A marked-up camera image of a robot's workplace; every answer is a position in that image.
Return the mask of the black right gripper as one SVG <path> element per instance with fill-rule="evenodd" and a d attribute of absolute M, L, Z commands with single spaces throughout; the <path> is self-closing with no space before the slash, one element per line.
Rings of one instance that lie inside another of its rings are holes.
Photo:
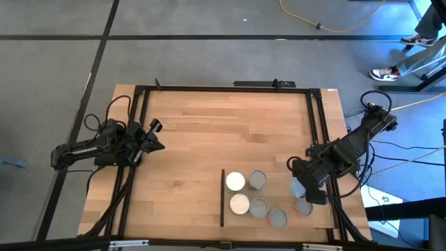
<path fill-rule="evenodd" d="M 302 171 L 295 178 L 305 187 L 305 198 L 309 203 L 326 205 L 328 194 L 319 188 L 329 177 L 328 168 L 320 160 L 302 160 Z"/>

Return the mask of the red and white labelled can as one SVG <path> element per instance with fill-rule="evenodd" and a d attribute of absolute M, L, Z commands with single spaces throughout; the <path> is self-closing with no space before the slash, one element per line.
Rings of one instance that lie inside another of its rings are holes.
<path fill-rule="evenodd" d="M 312 214 L 313 205 L 306 200 L 297 200 L 295 202 L 295 211 L 301 216 L 309 216 Z"/>

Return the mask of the can with red black letters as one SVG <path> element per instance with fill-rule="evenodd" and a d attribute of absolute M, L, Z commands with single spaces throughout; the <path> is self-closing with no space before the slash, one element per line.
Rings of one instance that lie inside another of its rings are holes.
<path fill-rule="evenodd" d="M 305 189 L 305 187 L 296 178 L 292 179 L 292 182 L 291 182 L 291 192 L 292 192 L 293 196 L 298 198 L 298 199 L 305 198 L 305 196 L 306 196 L 306 189 Z"/>

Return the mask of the yellow and pink can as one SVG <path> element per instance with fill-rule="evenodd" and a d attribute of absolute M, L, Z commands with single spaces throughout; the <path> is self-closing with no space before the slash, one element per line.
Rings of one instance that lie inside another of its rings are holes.
<path fill-rule="evenodd" d="M 286 212 L 281 208 L 274 208 L 269 212 L 268 219 L 274 227 L 285 227 L 288 223 Z"/>

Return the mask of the Cherries can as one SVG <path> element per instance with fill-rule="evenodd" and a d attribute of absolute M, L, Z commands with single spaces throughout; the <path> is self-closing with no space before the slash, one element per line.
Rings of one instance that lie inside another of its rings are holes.
<path fill-rule="evenodd" d="M 229 201 L 229 208 L 235 215 L 243 215 L 248 212 L 250 200 L 244 194 L 235 194 Z"/>

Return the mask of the Carrots can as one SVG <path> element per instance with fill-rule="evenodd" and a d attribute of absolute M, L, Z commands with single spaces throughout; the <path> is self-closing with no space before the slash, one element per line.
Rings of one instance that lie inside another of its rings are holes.
<path fill-rule="evenodd" d="M 226 176 L 224 184 L 227 192 L 236 194 L 245 187 L 245 177 L 240 172 L 231 172 Z"/>

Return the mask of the black shelf side panel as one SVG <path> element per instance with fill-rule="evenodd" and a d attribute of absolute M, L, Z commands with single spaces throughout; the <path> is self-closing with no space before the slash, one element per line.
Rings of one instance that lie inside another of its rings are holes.
<path fill-rule="evenodd" d="M 225 169 L 221 170 L 220 177 L 220 227 L 224 226 L 224 196 L 225 196 Z"/>

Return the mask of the white printed sheet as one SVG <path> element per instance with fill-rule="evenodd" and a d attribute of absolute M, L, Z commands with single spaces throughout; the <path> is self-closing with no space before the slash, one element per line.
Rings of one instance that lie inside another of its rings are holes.
<path fill-rule="evenodd" d="M 365 208 L 373 206 L 385 206 L 389 204 L 402 204 L 403 199 L 394 195 L 388 194 L 381 190 L 377 190 L 368 185 L 361 187 L 362 201 Z M 400 220 L 386 220 L 386 221 L 368 221 L 369 227 L 379 231 L 382 234 L 397 238 L 399 235 Z"/>

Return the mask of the black bar device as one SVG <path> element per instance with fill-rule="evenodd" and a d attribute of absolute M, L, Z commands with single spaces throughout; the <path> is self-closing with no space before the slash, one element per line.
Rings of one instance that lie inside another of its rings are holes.
<path fill-rule="evenodd" d="M 237 87 L 272 87 L 277 88 L 295 88 L 295 82 L 274 79 L 271 81 L 235 81 L 233 83 Z"/>

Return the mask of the black furniture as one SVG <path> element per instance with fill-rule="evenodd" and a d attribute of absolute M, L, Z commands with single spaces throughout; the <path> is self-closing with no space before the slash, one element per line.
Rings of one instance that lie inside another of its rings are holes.
<path fill-rule="evenodd" d="M 430 250 L 446 251 L 446 197 L 365 208 L 370 221 L 428 219 Z"/>

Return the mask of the black stand base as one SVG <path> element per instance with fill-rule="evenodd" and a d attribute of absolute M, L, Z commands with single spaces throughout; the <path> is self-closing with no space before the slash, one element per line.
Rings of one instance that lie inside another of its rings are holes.
<path fill-rule="evenodd" d="M 446 59 L 441 61 L 433 70 L 421 76 L 422 83 L 417 86 L 382 85 L 379 91 L 390 93 L 445 93 L 446 87 L 437 84 L 446 79 Z"/>

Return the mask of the blue tape scrap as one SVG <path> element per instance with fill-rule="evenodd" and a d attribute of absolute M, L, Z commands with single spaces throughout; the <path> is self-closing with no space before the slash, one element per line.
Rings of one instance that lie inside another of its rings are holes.
<path fill-rule="evenodd" d="M 0 164 L 11 165 L 17 168 L 26 168 L 26 163 L 24 161 L 6 156 L 0 156 Z"/>

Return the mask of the person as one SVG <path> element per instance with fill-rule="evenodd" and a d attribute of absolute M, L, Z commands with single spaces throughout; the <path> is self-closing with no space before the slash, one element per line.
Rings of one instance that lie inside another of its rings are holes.
<path fill-rule="evenodd" d="M 442 38 L 438 37 L 442 27 L 443 21 L 441 16 L 435 6 L 431 4 L 415 27 L 415 32 L 417 33 L 416 35 L 437 38 L 436 43 L 388 67 L 396 68 L 400 77 L 404 77 L 435 62 L 446 59 L 446 35 Z"/>

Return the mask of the silver metal bracket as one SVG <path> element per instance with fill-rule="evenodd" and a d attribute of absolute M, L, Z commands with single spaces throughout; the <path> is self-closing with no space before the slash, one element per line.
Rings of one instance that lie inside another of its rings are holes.
<path fill-rule="evenodd" d="M 111 241 L 109 248 L 128 248 L 147 245 L 149 245 L 149 240 Z"/>
<path fill-rule="evenodd" d="M 344 251 L 342 246 L 318 243 L 303 243 L 302 251 Z"/>

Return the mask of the black frame beam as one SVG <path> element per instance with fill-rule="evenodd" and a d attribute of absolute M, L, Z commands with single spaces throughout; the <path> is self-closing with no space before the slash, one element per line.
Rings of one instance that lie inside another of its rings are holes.
<path fill-rule="evenodd" d="M 186 241 L 163 239 L 137 239 L 149 240 L 147 246 L 185 246 L 199 248 L 216 248 L 219 250 L 233 250 L 236 248 L 278 248 L 302 251 L 300 242 L 269 242 L 269 241 Z M 45 241 L 27 241 L 0 244 L 0 251 L 92 251 L 109 248 L 111 241 L 122 240 L 118 236 L 87 236 L 77 238 L 63 238 Z M 419 248 L 403 248 L 376 243 L 361 243 L 352 241 L 334 240 L 326 245 L 342 246 L 344 251 L 435 251 Z"/>

